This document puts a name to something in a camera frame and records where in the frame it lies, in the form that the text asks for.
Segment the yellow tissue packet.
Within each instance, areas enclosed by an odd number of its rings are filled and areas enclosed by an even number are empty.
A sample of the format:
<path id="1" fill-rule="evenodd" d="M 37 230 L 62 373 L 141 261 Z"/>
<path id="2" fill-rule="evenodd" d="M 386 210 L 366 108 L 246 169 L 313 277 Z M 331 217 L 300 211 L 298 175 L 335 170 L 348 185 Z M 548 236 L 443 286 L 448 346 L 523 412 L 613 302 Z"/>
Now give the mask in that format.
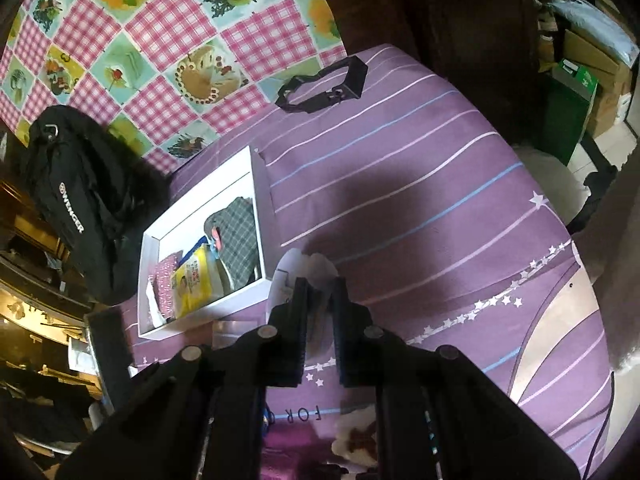
<path id="1" fill-rule="evenodd" d="M 224 296 L 217 260 L 207 244 L 198 246 L 171 277 L 175 318 L 194 312 Z"/>

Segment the pink glitter pouch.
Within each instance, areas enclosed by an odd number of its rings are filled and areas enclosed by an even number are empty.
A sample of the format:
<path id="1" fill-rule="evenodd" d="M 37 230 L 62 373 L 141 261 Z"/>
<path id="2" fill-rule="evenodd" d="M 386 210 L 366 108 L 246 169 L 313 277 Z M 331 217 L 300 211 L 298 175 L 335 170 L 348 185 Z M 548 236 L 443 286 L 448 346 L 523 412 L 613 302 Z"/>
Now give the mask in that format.
<path id="1" fill-rule="evenodd" d="M 154 266 L 150 276 L 152 290 L 150 307 L 154 308 L 154 312 L 157 312 L 164 322 L 175 317 L 171 280 L 181 258 L 182 252 L 173 252 Z"/>

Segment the pink checkered picture cloth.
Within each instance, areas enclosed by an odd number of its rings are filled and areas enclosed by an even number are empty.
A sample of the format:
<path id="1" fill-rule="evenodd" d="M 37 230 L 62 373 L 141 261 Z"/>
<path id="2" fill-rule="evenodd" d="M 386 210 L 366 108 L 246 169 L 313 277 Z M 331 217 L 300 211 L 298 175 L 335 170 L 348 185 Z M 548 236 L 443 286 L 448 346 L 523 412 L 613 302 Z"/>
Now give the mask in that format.
<path id="1" fill-rule="evenodd" d="M 170 174 L 346 51 L 326 0 L 1 0 L 1 121 L 49 106 Z"/>

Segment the grey plaid slipper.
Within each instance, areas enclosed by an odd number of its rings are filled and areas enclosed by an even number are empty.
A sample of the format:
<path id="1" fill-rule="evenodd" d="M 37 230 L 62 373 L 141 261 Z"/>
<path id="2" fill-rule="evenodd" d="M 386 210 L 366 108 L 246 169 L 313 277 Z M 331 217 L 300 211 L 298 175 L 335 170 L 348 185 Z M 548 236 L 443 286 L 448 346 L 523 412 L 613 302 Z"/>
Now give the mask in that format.
<path id="1" fill-rule="evenodd" d="M 205 220 L 204 232 L 228 272 L 232 289 L 250 284 L 259 268 L 253 202 L 242 196 L 235 198 Z"/>

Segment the purple striped bed sheet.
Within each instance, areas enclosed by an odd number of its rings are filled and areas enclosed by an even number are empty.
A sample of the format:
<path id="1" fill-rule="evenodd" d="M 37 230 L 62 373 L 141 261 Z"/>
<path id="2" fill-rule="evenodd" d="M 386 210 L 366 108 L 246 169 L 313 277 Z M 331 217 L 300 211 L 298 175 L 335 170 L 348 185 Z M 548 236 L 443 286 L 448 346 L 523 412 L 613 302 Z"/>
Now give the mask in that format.
<path id="1" fill-rule="evenodd" d="M 608 346 L 563 222 L 448 81 L 392 46 L 360 58 L 359 99 L 316 114 L 267 107 L 181 167 L 172 196 L 252 148 L 280 248 L 326 256 L 349 296 L 408 344 L 458 347 L 580 472 L 595 472 Z"/>

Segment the purple glitter pump bottle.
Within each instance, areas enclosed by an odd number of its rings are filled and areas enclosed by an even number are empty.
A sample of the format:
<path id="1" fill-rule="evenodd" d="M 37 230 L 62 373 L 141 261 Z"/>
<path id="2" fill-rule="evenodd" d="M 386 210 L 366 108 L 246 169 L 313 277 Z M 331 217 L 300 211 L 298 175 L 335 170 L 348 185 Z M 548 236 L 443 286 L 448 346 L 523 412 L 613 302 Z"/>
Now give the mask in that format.
<path id="1" fill-rule="evenodd" d="M 349 471 L 329 460 L 323 442 L 305 431 L 270 431 L 262 441 L 261 479 L 346 479 Z"/>

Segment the green cardboard box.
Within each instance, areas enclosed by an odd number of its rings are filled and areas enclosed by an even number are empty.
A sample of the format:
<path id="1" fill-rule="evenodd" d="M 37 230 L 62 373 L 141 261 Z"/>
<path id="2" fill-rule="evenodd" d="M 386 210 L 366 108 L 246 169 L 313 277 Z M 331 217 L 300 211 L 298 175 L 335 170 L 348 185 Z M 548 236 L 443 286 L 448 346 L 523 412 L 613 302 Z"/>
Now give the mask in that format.
<path id="1" fill-rule="evenodd" d="M 567 165 L 584 136 L 598 78 L 586 66 L 563 58 L 550 70 L 541 149 Z"/>

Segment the black Wenger backpack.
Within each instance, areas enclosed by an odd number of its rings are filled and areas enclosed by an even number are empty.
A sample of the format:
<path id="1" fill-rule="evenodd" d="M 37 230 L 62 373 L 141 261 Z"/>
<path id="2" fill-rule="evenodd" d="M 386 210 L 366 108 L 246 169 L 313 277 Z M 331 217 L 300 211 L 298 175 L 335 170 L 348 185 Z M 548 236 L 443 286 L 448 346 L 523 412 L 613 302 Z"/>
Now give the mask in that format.
<path id="1" fill-rule="evenodd" d="M 169 205 L 167 179 L 66 105 L 47 107 L 29 127 L 23 176 L 90 296 L 108 306 L 134 296 L 143 232 Z"/>

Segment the white shallow cardboard box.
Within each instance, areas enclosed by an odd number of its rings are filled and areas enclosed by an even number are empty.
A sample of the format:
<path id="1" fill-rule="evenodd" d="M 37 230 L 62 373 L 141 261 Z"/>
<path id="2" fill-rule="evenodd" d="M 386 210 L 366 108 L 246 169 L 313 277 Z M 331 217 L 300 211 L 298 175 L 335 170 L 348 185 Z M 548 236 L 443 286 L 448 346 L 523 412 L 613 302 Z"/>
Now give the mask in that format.
<path id="1" fill-rule="evenodd" d="M 205 235 L 205 220 L 238 197 L 247 198 L 253 205 L 258 277 L 193 314 L 154 326 L 155 315 L 146 294 L 152 271 L 163 258 L 191 249 Z M 138 277 L 138 335 L 143 339 L 167 339 L 266 300 L 280 257 L 280 236 L 266 164 L 252 148 L 243 148 L 186 192 L 144 231 Z"/>

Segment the white plush toy dog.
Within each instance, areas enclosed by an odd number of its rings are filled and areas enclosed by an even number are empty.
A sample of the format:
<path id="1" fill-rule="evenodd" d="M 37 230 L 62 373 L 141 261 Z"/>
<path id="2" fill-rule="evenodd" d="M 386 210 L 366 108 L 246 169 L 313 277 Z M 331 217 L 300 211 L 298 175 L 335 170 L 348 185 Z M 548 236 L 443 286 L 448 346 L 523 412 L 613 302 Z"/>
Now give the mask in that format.
<path id="1" fill-rule="evenodd" d="M 341 415 L 335 431 L 331 451 L 336 457 L 366 469 L 378 466 L 378 423 L 373 404 Z"/>

